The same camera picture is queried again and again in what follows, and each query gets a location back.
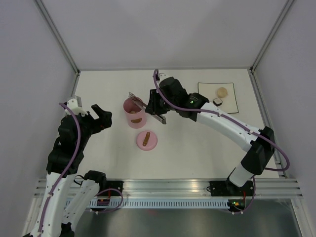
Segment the right aluminium frame post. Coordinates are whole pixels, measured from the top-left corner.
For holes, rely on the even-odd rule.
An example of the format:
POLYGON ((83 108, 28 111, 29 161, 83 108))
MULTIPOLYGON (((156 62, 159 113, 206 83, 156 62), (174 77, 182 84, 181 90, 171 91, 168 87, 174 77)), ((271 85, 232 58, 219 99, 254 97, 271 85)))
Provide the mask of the right aluminium frame post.
POLYGON ((284 22, 285 18, 287 17, 289 11, 292 9, 293 5, 295 4, 296 0, 287 0, 280 11, 276 21, 274 22, 271 30, 268 33, 262 47, 260 48, 254 62, 250 66, 249 70, 250 73, 253 74, 256 68, 258 67, 259 63, 261 62, 264 54, 266 53, 268 47, 272 43, 274 37, 276 36, 279 28, 281 27, 282 23, 284 22))

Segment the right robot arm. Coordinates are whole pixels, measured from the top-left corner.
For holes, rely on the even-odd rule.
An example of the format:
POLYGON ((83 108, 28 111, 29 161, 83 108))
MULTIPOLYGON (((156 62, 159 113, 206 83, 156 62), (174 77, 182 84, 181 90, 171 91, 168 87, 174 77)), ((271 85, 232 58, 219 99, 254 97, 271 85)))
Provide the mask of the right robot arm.
POLYGON ((263 173, 275 152, 271 128, 258 129, 235 119, 201 94, 187 93, 173 77, 161 79, 161 74, 154 72, 153 79, 155 88, 150 90, 146 113, 161 117, 175 111, 183 118, 215 129, 245 151, 239 165, 226 179, 225 188, 229 194, 237 195, 248 180, 263 173))

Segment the aluminium frame post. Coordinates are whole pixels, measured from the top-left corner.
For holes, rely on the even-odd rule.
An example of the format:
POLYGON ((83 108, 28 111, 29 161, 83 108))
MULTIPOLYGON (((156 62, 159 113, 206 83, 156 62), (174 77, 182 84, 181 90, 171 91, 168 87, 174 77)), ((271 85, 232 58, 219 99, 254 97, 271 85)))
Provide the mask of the aluminium frame post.
POLYGON ((39 12, 41 13, 44 21, 48 25, 50 31, 52 32, 55 40, 57 41, 58 46, 60 47, 63 55, 65 56, 67 62, 70 64, 72 70, 75 72, 76 75, 79 75, 80 70, 76 65, 68 47, 66 46, 59 30, 57 29, 52 17, 50 16, 44 2, 42 0, 34 0, 36 7, 38 8, 39 12))
POLYGON ((266 53, 268 47, 272 43, 274 37, 276 36, 279 28, 281 27, 282 23, 284 22, 285 18, 287 17, 289 11, 292 9, 293 5, 295 4, 296 0, 287 0, 280 11, 276 21, 274 22, 271 30, 268 33, 262 47, 260 48, 254 62, 250 66, 249 70, 250 73, 253 74, 256 68, 258 67, 259 63, 261 62, 264 54, 266 53))

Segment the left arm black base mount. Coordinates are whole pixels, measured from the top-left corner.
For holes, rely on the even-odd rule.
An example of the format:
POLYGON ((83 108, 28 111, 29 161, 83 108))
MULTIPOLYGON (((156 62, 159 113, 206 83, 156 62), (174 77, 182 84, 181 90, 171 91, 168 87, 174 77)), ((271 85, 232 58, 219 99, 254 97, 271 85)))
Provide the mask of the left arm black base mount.
MULTIPOLYGON (((107 181, 106 183, 106 190, 107 189, 116 189, 119 190, 120 192, 123 191, 123 184, 124 182, 122 180, 110 180, 107 181)), ((108 195, 110 195, 110 197, 119 197, 120 194, 117 191, 113 191, 113 190, 109 190, 103 193, 103 195, 105 197, 107 197, 108 195)))

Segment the left aluminium frame post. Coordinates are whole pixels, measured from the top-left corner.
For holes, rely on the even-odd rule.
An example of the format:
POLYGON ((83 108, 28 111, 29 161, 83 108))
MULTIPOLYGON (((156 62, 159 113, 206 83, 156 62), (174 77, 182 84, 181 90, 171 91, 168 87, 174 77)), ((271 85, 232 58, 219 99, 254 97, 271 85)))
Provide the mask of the left aluminium frame post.
POLYGON ((59 30, 57 29, 52 17, 50 16, 44 2, 42 0, 34 0, 36 7, 38 8, 39 12, 41 13, 44 21, 48 25, 50 31, 52 32, 55 40, 57 41, 58 46, 60 47, 63 55, 65 56, 67 62, 70 64, 72 70, 75 72, 76 75, 79 75, 80 70, 76 65, 68 47, 66 46, 59 30))

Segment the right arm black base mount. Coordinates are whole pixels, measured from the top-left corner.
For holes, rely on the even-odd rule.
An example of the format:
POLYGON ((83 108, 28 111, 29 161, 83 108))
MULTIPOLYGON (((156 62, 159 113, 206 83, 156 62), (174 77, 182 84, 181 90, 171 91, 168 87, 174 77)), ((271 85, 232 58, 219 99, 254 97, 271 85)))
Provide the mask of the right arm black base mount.
POLYGON ((212 197, 230 197, 231 193, 227 188, 226 181, 210 181, 206 190, 212 197))

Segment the pink lunch box lid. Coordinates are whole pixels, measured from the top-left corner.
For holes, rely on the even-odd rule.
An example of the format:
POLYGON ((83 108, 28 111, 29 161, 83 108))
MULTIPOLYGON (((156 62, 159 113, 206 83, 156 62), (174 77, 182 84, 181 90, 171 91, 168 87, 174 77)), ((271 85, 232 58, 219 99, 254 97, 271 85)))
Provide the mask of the pink lunch box lid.
POLYGON ((137 135, 136 144, 143 151, 153 150, 158 143, 157 135, 149 130, 142 131, 137 135))

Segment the pink cylindrical lunch box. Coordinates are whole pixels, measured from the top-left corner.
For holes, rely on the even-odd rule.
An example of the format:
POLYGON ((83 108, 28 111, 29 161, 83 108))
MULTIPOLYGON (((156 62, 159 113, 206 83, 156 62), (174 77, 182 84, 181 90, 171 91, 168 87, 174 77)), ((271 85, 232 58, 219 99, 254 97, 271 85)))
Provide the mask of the pink cylindrical lunch box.
POLYGON ((143 109, 138 107, 131 98, 123 103, 123 110, 127 119, 127 123, 131 128, 139 129, 145 126, 147 118, 143 109))

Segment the white square plate black rim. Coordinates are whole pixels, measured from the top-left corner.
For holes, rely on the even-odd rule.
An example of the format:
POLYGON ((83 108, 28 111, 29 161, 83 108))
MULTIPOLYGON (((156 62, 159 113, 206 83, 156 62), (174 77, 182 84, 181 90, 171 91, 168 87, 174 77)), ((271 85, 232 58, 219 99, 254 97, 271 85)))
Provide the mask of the white square plate black rim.
POLYGON ((209 101, 213 104, 213 100, 218 98, 217 89, 224 87, 228 91, 228 95, 225 98, 222 98, 223 104, 218 108, 228 114, 237 114, 239 113, 237 99, 235 94, 235 87, 232 82, 230 83, 202 83, 197 84, 198 93, 208 98, 209 101))

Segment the metal tongs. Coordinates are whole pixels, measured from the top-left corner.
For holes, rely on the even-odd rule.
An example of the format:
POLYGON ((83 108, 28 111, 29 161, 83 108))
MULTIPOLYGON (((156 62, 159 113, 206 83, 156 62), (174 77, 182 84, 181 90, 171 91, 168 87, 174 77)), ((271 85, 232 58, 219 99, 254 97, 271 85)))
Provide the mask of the metal tongs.
MULTIPOLYGON (((138 98, 137 96, 135 96, 132 92, 128 93, 129 98, 132 99, 132 101, 142 110, 146 110, 147 108, 147 104, 145 104, 140 98, 138 98)), ((155 118, 156 120, 158 120, 160 123, 166 125, 166 118, 163 115, 151 115, 149 112, 148 113, 150 116, 152 116, 153 118, 155 118)))

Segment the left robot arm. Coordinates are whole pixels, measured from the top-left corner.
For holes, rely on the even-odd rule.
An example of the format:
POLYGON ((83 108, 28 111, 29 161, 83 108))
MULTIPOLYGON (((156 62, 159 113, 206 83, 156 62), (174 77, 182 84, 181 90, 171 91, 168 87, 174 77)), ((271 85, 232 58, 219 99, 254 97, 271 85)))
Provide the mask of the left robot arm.
POLYGON ((93 118, 77 103, 61 103, 67 115, 61 120, 53 150, 48 156, 46 187, 36 223, 29 237, 73 237, 76 226, 96 195, 107 192, 105 173, 91 170, 84 175, 75 197, 67 197, 81 161, 85 146, 94 134, 111 127, 112 113, 92 105, 98 118, 93 118))

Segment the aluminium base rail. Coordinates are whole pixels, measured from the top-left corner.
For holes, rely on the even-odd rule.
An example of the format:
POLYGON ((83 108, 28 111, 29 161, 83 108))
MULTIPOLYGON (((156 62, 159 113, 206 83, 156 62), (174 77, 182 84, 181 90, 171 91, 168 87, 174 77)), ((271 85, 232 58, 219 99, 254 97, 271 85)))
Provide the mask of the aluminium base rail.
MULTIPOLYGON (((206 190, 209 179, 123 179, 123 195, 129 198, 191 198, 211 196, 206 190)), ((268 178, 255 180, 259 199, 303 198, 296 179, 268 178)))

